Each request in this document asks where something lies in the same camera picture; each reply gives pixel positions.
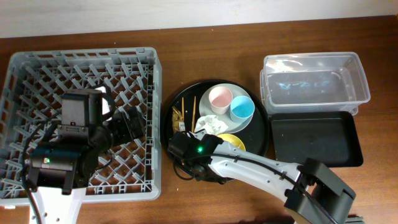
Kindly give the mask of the white tissue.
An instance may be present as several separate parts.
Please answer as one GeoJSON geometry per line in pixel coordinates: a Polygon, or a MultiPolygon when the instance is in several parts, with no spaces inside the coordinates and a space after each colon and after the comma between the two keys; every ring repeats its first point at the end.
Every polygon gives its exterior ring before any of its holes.
{"type": "Polygon", "coordinates": [[[207,134],[217,136],[223,134],[228,129],[228,126],[225,122],[219,120],[217,115],[207,115],[198,118],[194,132],[200,132],[202,129],[204,129],[207,134]]]}

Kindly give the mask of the pink cup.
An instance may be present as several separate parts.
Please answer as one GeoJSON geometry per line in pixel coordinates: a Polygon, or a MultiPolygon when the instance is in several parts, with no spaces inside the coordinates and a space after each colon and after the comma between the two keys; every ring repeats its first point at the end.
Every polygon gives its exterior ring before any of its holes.
{"type": "Polygon", "coordinates": [[[233,100],[233,94],[225,86],[216,86],[210,91],[208,99],[212,112],[225,114],[233,100]]]}

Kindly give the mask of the light blue cup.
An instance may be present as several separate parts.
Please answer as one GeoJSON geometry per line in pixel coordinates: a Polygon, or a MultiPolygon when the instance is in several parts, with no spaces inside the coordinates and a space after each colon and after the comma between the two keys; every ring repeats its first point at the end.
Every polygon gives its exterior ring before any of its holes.
{"type": "Polygon", "coordinates": [[[237,96],[230,104],[230,118],[235,123],[243,123],[254,114],[255,105],[248,96],[237,96]]]}

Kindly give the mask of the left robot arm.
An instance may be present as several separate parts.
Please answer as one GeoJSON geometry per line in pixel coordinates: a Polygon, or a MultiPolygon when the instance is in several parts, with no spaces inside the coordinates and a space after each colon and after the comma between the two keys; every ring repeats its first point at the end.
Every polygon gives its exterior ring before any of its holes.
{"type": "Polygon", "coordinates": [[[101,90],[68,90],[59,115],[59,121],[46,121],[42,140],[22,161],[32,223],[75,223],[90,179],[101,168],[98,159],[146,133],[137,108],[117,112],[111,94],[101,90]]]}

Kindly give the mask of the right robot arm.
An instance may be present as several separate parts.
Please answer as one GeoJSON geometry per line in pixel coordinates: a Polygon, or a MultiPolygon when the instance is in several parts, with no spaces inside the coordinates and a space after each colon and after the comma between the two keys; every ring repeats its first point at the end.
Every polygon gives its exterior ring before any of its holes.
{"type": "Polygon", "coordinates": [[[281,200],[296,223],[346,223],[356,198],[351,187],[315,159],[279,162],[204,132],[177,132],[167,150],[189,180],[245,182],[281,200]]]}

